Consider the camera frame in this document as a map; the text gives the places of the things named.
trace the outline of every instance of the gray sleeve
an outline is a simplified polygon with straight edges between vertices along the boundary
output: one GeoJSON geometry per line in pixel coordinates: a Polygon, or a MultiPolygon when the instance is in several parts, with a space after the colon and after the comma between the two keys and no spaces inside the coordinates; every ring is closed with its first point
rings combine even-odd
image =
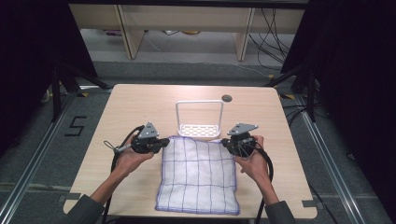
{"type": "Polygon", "coordinates": [[[102,215],[104,207],[92,200],[87,195],[83,195],[76,205],[67,215],[62,217],[58,224],[90,224],[95,223],[99,216],[102,215]]]}
{"type": "Polygon", "coordinates": [[[271,224],[289,224],[296,222],[285,201],[265,206],[265,212],[271,224]]]}

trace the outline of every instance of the small round object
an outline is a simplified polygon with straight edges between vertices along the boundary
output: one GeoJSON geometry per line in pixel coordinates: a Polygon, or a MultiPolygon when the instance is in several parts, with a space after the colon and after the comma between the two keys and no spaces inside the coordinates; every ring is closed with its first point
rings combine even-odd
{"type": "Polygon", "coordinates": [[[226,103],[231,102],[232,99],[233,99],[233,97],[231,95],[225,94],[225,95],[221,96],[221,100],[226,102],[226,103]]]}

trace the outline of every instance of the gray floor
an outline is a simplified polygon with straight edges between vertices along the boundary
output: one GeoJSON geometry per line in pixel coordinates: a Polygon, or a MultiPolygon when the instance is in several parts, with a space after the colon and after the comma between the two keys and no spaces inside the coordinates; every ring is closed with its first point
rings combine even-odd
{"type": "MultiPolygon", "coordinates": [[[[166,35],[161,31],[148,31],[137,57],[128,60],[120,36],[108,36],[99,30],[82,30],[81,33],[99,77],[109,84],[205,85],[210,83],[211,85],[260,86],[268,82],[269,75],[279,76],[278,70],[260,66],[258,50],[251,41],[248,43],[245,60],[238,62],[232,34],[202,32],[198,35],[185,35],[179,32],[166,35]]],[[[293,35],[281,35],[279,38],[285,45],[290,45],[293,35]]],[[[268,49],[281,57],[276,50],[268,49]]],[[[263,54],[260,55],[260,61],[270,67],[281,66],[281,63],[263,54]]],[[[292,78],[279,84],[276,88],[279,94],[291,94],[291,83],[292,78]]],[[[87,97],[78,97],[73,101],[11,223],[52,223],[62,215],[63,196],[73,184],[108,96],[109,93],[90,93],[87,97]],[[79,137],[66,137],[66,133],[75,131],[69,129],[74,116],[87,117],[78,121],[80,125],[85,126],[84,132],[79,137]]],[[[281,99],[281,103],[283,106],[297,104],[292,99],[281,99]]],[[[295,107],[285,108],[285,115],[293,110],[295,107]]],[[[356,162],[346,157],[347,148],[325,109],[318,106],[315,111],[320,132],[338,169],[342,171],[343,178],[366,223],[391,223],[356,162]]],[[[5,201],[28,165],[50,126],[50,116],[51,102],[48,102],[35,111],[34,119],[19,137],[20,144],[10,148],[0,159],[0,203],[5,201]]],[[[307,181],[318,192],[338,223],[351,223],[301,116],[291,124],[290,130],[307,181]]],[[[298,223],[333,223],[318,197],[313,195],[318,204],[318,216],[313,220],[298,220],[298,223]]]]}

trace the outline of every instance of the metal frame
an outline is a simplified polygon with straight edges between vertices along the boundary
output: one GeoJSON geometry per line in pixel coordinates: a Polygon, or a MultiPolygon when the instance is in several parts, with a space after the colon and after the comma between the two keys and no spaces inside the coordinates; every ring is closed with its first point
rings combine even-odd
{"type": "MultiPolygon", "coordinates": [[[[304,105],[304,99],[300,94],[296,95],[296,100],[299,105],[304,105]]],[[[352,223],[367,223],[363,214],[361,213],[361,210],[359,209],[357,202],[352,195],[352,192],[350,191],[340,170],[335,164],[335,161],[332,158],[332,154],[327,148],[326,143],[324,142],[324,139],[322,138],[318,130],[317,124],[311,121],[309,115],[306,112],[302,112],[302,115],[306,127],[308,128],[312,138],[314,139],[319,155],[323,160],[324,166],[329,173],[329,176],[338,195],[340,196],[341,202],[346,209],[346,213],[348,214],[350,221],[352,223]]]]}
{"type": "Polygon", "coordinates": [[[221,117],[224,102],[221,100],[197,100],[176,102],[177,131],[180,136],[187,137],[217,137],[220,135],[221,117]],[[182,104],[220,104],[218,124],[181,124],[178,106],[182,104]]]}
{"type": "Polygon", "coordinates": [[[32,159],[30,159],[29,164],[26,166],[23,174],[15,185],[14,189],[8,195],[6,202],[2,205],[0,209],[0,222],[2,224],[9,223],[12,219],[14,213],[16,212],[26,190],[29,188],[29,184],[32,181],[35,173],[37,172],[41,162],[44,160],[47,151],[49,149],[52,140],[58,131],[59,127],[64,120],[64,115],[68,107],[71,105],[74,99],[76,99],[76,92],[69,92],[64,101],[64,109],[58,116],[58,118],[51,123],[49,129],[44,135],[43,139],[40,142],[35,154],[32,159]]]}

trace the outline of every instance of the checkered towel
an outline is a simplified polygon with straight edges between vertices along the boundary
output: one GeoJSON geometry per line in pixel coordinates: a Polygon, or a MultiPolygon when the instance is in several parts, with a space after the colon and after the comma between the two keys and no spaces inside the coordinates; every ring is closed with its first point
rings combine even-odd
{"type": "Polygon", "coordinates": [[[239,215],[233,156],[219,142],[170,137],[163,149],[158,211],[239,215]]]}

